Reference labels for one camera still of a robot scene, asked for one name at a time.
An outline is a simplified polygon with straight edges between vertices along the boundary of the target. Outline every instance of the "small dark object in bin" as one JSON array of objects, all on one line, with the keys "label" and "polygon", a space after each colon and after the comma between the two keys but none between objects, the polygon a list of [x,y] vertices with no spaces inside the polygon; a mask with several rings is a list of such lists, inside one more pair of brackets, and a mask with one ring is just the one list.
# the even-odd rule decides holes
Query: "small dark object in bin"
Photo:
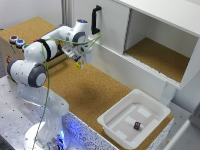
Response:
[{"label": "small dark object in bin", "polygon": [[139,123],[139,122],[135,122],[134,129],[139,130],[140,129],[140,124],[141,123]]}]

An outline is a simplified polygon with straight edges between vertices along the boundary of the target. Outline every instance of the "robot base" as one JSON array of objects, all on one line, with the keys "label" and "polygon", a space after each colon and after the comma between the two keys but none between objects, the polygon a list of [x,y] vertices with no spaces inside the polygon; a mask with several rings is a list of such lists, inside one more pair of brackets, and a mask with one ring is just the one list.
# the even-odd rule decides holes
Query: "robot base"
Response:
[{"label": "robot base", "polygon": [[[40,125],[40,129],[43,127],[45,123],[42,122]],[[34,143],[34,139],[35,139],[35,135],[38,129],[39,123],[35,124],[34,126],[32,126],[25,134],[25,138],[24,138],[24,150],[32,150],[33,148],[33,143]],[[69,138],[65,138],[65,146],[68,147],[70,142]],[[45,148],[41,148],[41,145],[39,146],[39,143],[36,142],[35,146],[34,146],[34,150],[49,150],[49,147],[45,147]]]}]

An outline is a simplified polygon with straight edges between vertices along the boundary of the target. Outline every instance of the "cork surface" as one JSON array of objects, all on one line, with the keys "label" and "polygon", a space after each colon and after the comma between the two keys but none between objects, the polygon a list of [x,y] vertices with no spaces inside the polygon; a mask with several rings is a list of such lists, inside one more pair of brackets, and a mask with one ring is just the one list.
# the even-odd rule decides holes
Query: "cork surface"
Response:
[{"label": "cork surface", "polygon": [[20,39],[25,40],[26,44],[31,44],[33,43],[33,40],[39,39],[41,36],[53,29],[55,29],[54,25],[40,17],[36,17],[5,30],[1,30],[0,36],[9,42],[10,36],[17,35]]},{"label": "cork surface", "polygon": [[[97,118],[130,93],[131,89],[91,65],[86,64],[83,70],[79,70],[70,59],[49,71],[50,88],[69,103],[70,111],[120,150],[123,149],[104,133]],[[145,150],[172,119],[173,115],[169,115],[137,150]]]},{"label": "cork surface", "polygon": [[178,82],[181,82],[190,60],[149,38],[143,39],[125,53]]}]

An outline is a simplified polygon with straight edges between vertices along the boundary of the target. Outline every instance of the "green cable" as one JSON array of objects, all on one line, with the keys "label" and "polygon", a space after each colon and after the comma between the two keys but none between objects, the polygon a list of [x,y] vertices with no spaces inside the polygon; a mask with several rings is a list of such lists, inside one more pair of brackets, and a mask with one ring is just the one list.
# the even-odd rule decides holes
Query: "green cable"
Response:
[{"label": "green cable", "polygon": [[44,56],[45,65],[46,65],[46,70],[47,70],[47,76],[48,76],[48,87],[47,87],[47,96],[46,96],[46,102],[45,102],[44,111],[43,111],[42,118],[41,118],[41,120],[40,120],[40,123],[39,123],[38,129],[37,129],[37,132],[36,132],[36,135],[35,135],[35,140],[34,140],[34,144],[33,144],[33,148],[32,148],[32,150],[34,149],[35,142],[36,142],[36,138],[37,138],[37,135],[38,135],[38,131],[39,131],[39,129],[40,129],[40,125],[41,125],[41,123],[42,123],[42,120],[43,120],[44,115],[45,115],[45,112],[46,112],[47,101],[48,101],[48,97],[49,97],[50,75],[49,75],[49,66],[48,66],[48,64],[47,64],[46,57],[45,57],[45,53],[44,53],[44,46],[43,46],[43,43],[42,43],[42,53],[43,53],[43,56]]},{"label": "green cable", "polygon": [[[65,41],[65,40],[61,40],[61,39],[56,39],[56,38],[49,38],[49,39],[46,39],[46,41],[48,40],[59,40],[59,41],[63,41],[63,42],[66,42],[66,43],[72,43],[72,44],[87,44],[89,42],[93,42],[86,50],[84,53],[81,54],[81,56],[83,56],[89,49],[90,47],[92,47],[92,45],[94,45],[94,43],[103,35],[103,33],[101,33],[99,36],[97,36],[96,38],[92,39],[92,40],[89,40],[87,42],[82,42],[82,43],[76,43],[76,42],[69,42],[69,41]],[[44,60],[45,60],[45,65],[46,65],[46,70],[47,70],[47,77],[48,77],[48,87],[47,87],[47,96],[46,96],[46,102],[45,102],[45,107],[44,107],[44,111],[43,111],[43,114],[42,114],[42,118],[40,120],[40,123],[39,123],[39,126],[38,126],[38,129],[37,129],[37,132],[36,132],[36,135],[35,135],[35,139],[34,139],[34,143],[33,143],[33,148],[32,150],[34,149],[34,146],[35,146],[35,143],[36,143],[36,138],[37,138],[37,135],[38,135],[38,132],[39,132],[39,129],[40,129],[40,125],[42,123],[42,120],[44,118],[44,115],[45,115],[45,112],[46,112],[46,108],[47,108],[47,102],[48,102],[48,97],[49,97],[49,88],[50,88],[50,75],[49,75],[49,67],[48,67],[48,64],[46,62],[46,57],[45,57],[45,53],[44,53],[44,46],[43,46],[43,43],[42,43],[42,53],[43,53],[43,57],[44,57]]]}]

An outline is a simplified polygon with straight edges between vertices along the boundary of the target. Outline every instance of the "brown box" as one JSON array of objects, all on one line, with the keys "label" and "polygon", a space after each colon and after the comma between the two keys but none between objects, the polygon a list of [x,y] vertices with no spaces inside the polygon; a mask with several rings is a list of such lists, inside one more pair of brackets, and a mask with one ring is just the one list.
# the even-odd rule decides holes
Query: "brown box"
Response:
[{"label": "brown box", "polygon": [[[15,45],[10,44],[9,38],[12,35],[17,35],[20,39],[25,40],[26,44],[31,44],[35,39],[40,39],[44,34],[55,29],[55,26],[47,21],[36,17],[25,22],[19,23],[5,30],[0,31],[0,52],[7,73],[7,65],[10,60],[24,59],[21,49],[17,49]],[[62,54],[48,62],[49,68],[67,59],[65,54]]]}]

